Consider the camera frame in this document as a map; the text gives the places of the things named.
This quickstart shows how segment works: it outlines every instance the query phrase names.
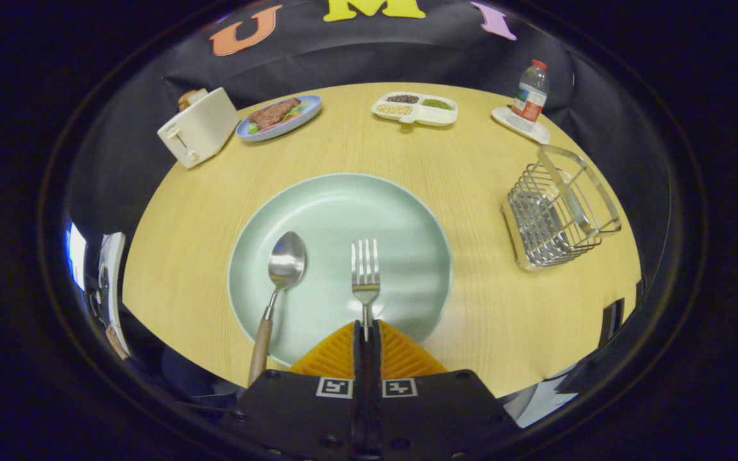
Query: spoon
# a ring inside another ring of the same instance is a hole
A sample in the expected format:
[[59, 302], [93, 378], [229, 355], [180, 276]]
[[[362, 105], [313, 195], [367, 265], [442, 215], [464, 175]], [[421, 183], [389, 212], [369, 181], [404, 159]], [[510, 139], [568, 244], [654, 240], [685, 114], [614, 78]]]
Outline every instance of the spoon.
[[272, 292], [261, 323], [258, 325], [258, 333], [255, 335], [255, 349], [252, 351], [252, 362], [249, 364], [249, 385], [252, 385], [267, 367], [267, 350], [272, 335], [272, 307], [275, 306], [275, 298], [282, 289], [298, 283], [301, 275], [304, 274], [305, 265], [304, 242], [298, 234], [292, 231], [283, 234], [269, 257], [269, 278], [275, 284], [275, 291]]

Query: white divided tray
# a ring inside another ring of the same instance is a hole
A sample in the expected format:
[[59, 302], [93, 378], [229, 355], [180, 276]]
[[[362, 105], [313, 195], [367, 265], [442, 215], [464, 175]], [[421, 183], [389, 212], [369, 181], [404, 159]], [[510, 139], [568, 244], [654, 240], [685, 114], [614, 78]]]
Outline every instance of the white divided tray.
[[[418, 102], [391, 102], [387, 101], [392, 96], [415, 96]], [[436, 99], [447, 103], [452, 110], [433, 108], [424, 106], [423, 102], [427, 99]], [[431, 94], [411, 93], [408, 91], [393, 91], [381, 96], [374, 104], [372, 104], [372, 113], [381, 118], [389, 120], [397, 120], [400, 123], [418, 122], [421, 125], [446, 126], [457, 120], [457, 103], [445, 97], [433, 96]]]

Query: wire basket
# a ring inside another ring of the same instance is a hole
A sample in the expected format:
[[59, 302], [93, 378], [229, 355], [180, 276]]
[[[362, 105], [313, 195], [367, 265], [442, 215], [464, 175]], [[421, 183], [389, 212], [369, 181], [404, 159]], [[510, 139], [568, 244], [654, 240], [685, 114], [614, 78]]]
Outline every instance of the wire basket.
[[603, 234], [621, 228], [617, 207], [580, 156], [542, 145], [537, 157], [503, 204], [518, 264], [529, 271], [567, 263], [602, 243]]

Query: light green plate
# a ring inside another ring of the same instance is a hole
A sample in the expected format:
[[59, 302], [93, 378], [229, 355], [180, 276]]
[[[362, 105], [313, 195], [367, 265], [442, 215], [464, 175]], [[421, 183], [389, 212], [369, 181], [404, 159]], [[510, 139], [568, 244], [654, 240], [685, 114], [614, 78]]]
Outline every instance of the light green plate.
[[431, 210], [412, 193], [369, 175], [323, 175], [278, 193], [243, 228], [229, 260], [232, 312], [250, 341], [275, 288], [272, 247], [295, 231], [307, 252], [304, 276], [275, 303], [269, 352], [294, 364], [363, 307], [352, 295], [351, 242], [377, 239], [381, 294], [375, 318], [424, 341], [440, 321], [452, 285], [452, 254]]

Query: beans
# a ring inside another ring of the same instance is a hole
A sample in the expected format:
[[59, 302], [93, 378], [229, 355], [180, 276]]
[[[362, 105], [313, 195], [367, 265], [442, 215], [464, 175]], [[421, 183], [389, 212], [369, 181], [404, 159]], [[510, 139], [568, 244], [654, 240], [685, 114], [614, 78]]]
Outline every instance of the beans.
[[397, 104], [381, 104], [377, 107], [379, 113], [390, 114], [390, 115], [409, 115], [412, 113], [412, 106], [399, 106]]
[[451, 105], [448, 105], [447, 103], [439, 101], [437, 99], [427, 99], [423, 101], [423, 105], [429, 106], [431, 108], [447, 109], [449, 111], [452, 110]]
[[411, 94], [398, 94], [396, 96], [389, 96], [386, 100], [389, 102], [406, 102], [407, 104], [414, 104], [418, 102], [418, 97], [412, 96]]

